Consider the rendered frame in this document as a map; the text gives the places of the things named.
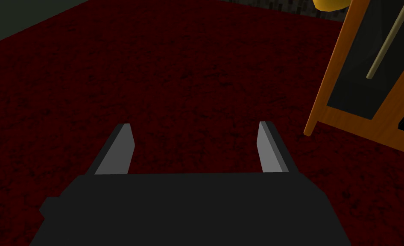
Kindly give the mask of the orange wooden glass-front cupboard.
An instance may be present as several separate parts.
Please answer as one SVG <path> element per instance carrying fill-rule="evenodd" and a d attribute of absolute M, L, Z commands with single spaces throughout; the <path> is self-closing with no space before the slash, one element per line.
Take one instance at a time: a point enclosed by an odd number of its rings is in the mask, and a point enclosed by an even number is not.
<path fill-rule="evenodd" d="M 404 0 L 351 0 L 304 134 L 317 122 L 404 152 L 404 22 L 366 75 Z"/>

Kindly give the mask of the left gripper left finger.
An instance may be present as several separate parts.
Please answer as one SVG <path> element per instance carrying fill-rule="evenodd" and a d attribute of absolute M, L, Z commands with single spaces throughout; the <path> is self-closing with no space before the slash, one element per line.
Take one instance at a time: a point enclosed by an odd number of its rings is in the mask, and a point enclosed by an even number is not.
<path fill-rule="evenodd" d="M 134 149 L 135 141 L 131 125 L 129 123 L 118 124 L 85 174 L 127 174 Z"/>

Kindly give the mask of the yellow round object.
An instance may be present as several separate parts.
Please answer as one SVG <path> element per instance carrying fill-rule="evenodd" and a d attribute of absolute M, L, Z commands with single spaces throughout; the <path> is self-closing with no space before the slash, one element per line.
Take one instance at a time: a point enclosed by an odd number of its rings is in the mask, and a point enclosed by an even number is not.
<path fill-rule="evenodd" d="M 312 0 L 317 10 L 333 12 L 344 9 L 351 4 L 351 0 Z"/>

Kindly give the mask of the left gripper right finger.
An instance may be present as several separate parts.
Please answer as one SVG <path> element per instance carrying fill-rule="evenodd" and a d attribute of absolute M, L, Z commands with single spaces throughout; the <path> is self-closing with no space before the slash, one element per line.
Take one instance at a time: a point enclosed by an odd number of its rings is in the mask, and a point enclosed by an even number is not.
<path fill-rule="evenodd" d="M 261 121 L 259 123 L 256 144 L 263 173 L 298 172 L 297 166 L 273 122 Z"/>

